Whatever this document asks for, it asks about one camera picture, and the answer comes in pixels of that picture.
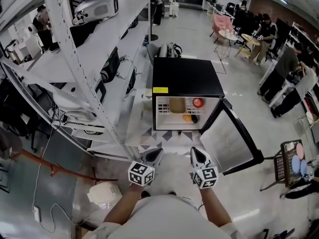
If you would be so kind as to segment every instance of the gray floor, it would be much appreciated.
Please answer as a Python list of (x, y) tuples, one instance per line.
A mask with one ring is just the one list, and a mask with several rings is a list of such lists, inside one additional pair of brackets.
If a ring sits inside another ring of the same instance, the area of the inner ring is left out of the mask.
[[(51, 128), (47, 126), (46, 131), (50, 133), (50, 130)], [(23, 138), (22, 141), (23, 148), (33, 153), (30, 148), (30, 140)], [(34, 147), (38, 148), (37, 155), (39, 155), (41, 147), (45, 148), (47, 141), (43, 134), (36, 133)], [(55, 132), (52, 135), (44, 159), (76, 172), (79, 168), (82, 154), (79, 148), (58, 132)], [(38, 168), (38, 163), (21, 156), (17, 161), (9, 162), (8, 174), (0, 173), (2, 179), (6, 175), (8, 175), (9, 179), (9, 193), (0, 191), (0, 233), (4, 238), (71, 238), (71, 223), (59, 208), (54, 207), (52, 210), (56, 223), (54, 234), (45, 231), (34, 219), (31, 205)], [(41, 167), (35, 196), (35, 206), (40, 208), (42, 226), (52, 232), (53, 223), (50, 209), (54, 203), (58, 203), (69, 216), (72, 215), (76, 179), (61, 173), (50, 177), (50, 173), (49, 167)]]
[[(294, 123), (305, 115), (302, 105), (299, 104), (286, 115), (274, 119), (268, 106), (256, 94), (258, 82), (266, 72), (268, 63), (257, 67), (253, 63), (249, 64), (242, 54), (235, 58), (234, 54), (238, 49), (235, 47), (229, 58), (223, 60), (224, 70), (214, 52), (215, 37), (209, 37), (211, 26), (212, 22), (206, 13), (180, 9), (178, 18), (164, 19), (161, 26), (153, 28), (153, 33), (159, 36), (154, 44), (160, 46), (164, 42), (178, 43), (183, 49), (183, 55), (213, 62), (226, 99), (233, 105), (234, 112), (265, 157), (275, 155), (282, 142), (299, 138), (303, 141), (306, 158), (315, 157), (318, 151), (311, 132), (306, 130), (306, 135), (302, 134), (300, 127)], [(118, 178), (120, 189), (122, 192), (126, 191), (128, 163), (102, 158), (96, 158), (94, 163), (99, 176)], [(167, 154), (148, 190), (151, 194), (167, 194), (174, 189), (178, 195), (191, 198), (199, 206), (200, 194), (191, 183), (189, 171), (188, 157)], [(274, 180), (273, 163), (266, 160), (261, 165), (236, 174), (221, 176), (214, 188), (234, 223), (249, 238), (258, 238), (256, 235), (265, 228), (270, 229), (270, 235), (295, 228), (294, 236), (299, 237), (308, 228), (308, 218), (318, 214), (315, 213), (316, 207), (319, 208), (318, 195), (298, 200), (280, 200), (280, 194), (286, 191), (283, 185), (276, 185), (264, 192), (259, 191)], [(73, 205), (75, 221), (97, 209), (87, 199), (89, 188), (89, 184), (77, 182)], [(92, 224), (100, 223), (106, 213), (107, 210), (95, 212), (90, 219), (97, 222), (92, 221)]]

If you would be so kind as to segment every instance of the power strip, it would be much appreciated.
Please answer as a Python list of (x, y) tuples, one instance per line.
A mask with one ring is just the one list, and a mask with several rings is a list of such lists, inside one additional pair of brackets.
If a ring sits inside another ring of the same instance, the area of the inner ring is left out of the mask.
[(33, 206), (33, 212), (34, 212), (34, 219), (41, 223), (41, 216), (40, 216), (40, 208)]

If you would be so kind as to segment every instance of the mini fridge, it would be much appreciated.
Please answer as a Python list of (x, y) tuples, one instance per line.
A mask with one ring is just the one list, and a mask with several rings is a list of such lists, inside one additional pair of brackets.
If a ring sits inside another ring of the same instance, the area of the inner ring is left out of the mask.
[(205, 150), (224, 174), (264, 160), (225, 99), (209, 60), (155, 58), (152, 106), (154, 130), (198, 130)]

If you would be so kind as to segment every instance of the pink chair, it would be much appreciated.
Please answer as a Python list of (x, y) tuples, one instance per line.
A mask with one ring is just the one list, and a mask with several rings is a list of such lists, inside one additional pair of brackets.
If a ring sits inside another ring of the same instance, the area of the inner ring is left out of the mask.
[(220, 30), (229, 29), (229, 32), (234, 31), (232, 23), (230, 21), (230, 17), (224, 15), (214, 14), (214, 23), (213, 23), (213, 33), (217, 36), (214, 43), (218, 40), (218, 38), (225, 39), (225, 37), (221, 36), (218, 32)]

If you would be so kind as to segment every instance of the open fridge door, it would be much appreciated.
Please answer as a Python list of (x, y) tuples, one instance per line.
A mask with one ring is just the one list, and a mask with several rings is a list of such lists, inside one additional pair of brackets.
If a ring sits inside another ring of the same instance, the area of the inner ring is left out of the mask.
[(264, 161), (263, 154), (226, 99), (220, 99), (200, 132), (203, 146), (224, 175)]

